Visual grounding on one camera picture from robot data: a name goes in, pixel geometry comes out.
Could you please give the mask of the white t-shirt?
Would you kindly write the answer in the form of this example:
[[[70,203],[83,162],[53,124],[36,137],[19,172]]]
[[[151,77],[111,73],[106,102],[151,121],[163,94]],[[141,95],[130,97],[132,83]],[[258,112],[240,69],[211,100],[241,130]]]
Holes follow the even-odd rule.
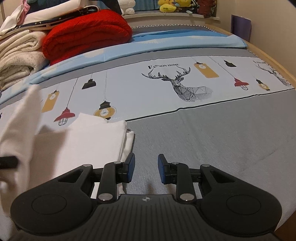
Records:
[[[15,168],[1,170],[1,238],[15,227],[10,218],[13,200],[21,193],[83,164],[95,168],[124,161],[134,132],[123,120],[107,120],[81,113],[68,127],[54,131],[41,126],[41,92],[32,85],[23,99],[1,116],[1,156],[15,156]]]

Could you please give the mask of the folded cream towels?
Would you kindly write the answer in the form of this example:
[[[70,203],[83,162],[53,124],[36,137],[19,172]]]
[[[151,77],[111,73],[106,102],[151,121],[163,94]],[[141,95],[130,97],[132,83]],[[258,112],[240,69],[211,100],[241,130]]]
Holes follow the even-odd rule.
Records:
[[[49,61],[42,52],[44,31],[24,30],[1,40],[1,90],[42,70]]]

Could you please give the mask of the grey patterned bed sheet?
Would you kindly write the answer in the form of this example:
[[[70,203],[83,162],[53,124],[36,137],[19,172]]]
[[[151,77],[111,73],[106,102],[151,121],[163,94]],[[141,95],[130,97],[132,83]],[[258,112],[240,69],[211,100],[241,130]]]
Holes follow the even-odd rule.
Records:
[[[2,91],[1,116],[32,85],[41,92],[41,126],[63,130],[81,113],[125,121],[135,167],[132,180],[117,185],[117,201],[98,204],[66,233],[20,230],[10,208],[8,240],[280,240],[295,214],[295,88],[236,35],[134,27],[126,44],[64,60]],[[272,194],[282,208],[275,231],[234,237],[211,227],[176,201],[174,184],[161,182],[159,154],[193,169],[209,164]]]

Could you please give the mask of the red knitted blanket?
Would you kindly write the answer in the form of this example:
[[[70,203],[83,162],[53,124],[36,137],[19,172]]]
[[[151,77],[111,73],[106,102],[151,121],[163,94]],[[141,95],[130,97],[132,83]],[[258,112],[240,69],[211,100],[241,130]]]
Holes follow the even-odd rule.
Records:
[[[53,27],[43,40],[42,52],[50,64],[131,40],[132,29],[118,13],[103,9]]]

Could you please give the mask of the purple box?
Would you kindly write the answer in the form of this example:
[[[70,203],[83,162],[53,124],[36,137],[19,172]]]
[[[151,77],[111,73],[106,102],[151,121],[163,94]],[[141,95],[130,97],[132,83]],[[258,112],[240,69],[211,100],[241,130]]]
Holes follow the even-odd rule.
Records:
[[[250,19],[231,15],[231,33],[243,40],[250,41],[252,23]]]

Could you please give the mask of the white plush toy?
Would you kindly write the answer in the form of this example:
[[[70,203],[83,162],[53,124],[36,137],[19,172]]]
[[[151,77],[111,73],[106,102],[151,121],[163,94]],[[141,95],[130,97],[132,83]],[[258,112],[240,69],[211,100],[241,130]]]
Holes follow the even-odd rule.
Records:
[[[135,7],[135,0],[118,0],[120,9],[121,9],[121,15],[134,15],[134,7]]]

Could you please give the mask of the brown plush toy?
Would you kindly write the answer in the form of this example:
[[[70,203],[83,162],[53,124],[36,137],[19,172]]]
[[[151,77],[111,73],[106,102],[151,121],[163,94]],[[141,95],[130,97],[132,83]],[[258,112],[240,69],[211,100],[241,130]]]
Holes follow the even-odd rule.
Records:
[[[197,3],[199,5],[199,15],[202,15],[204,18],[209,18],[214,14],[217,6],[217,0],[197,0]]]

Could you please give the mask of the blue curtain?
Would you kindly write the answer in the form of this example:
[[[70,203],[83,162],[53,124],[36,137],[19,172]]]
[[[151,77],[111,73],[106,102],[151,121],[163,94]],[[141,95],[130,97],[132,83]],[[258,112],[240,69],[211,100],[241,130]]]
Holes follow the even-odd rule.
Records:
[[[135,11],[154,11],[158,9],[158,0],[135,0]]]

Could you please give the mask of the yellow plush toy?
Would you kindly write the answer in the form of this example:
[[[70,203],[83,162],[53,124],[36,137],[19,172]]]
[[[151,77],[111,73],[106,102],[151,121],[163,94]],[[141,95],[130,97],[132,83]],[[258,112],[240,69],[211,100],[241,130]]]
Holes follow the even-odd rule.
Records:
[[[159,0],[159,10],[162,13],[173,13],[180,8],[188,8],[191,6],[189,0]]]

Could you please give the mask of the wooden bed frame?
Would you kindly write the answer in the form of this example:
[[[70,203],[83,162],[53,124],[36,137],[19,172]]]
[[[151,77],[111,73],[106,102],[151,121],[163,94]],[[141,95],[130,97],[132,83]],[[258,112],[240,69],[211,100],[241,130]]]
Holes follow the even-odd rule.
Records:
[[[274,70],[276,70],[283,78],[285,78],[288,83],[290,83],[295,88],[295,76],[292,75],[285,67],[283,67],[278,61],[273,59],[271,56],[266,54],[261,49],[257,48],[254,44],[247,42],[244,40],[247,45],[247,50],[249,50],[252,54],[256,55],[260,59],[264,60],[267,64],[269,64]]]

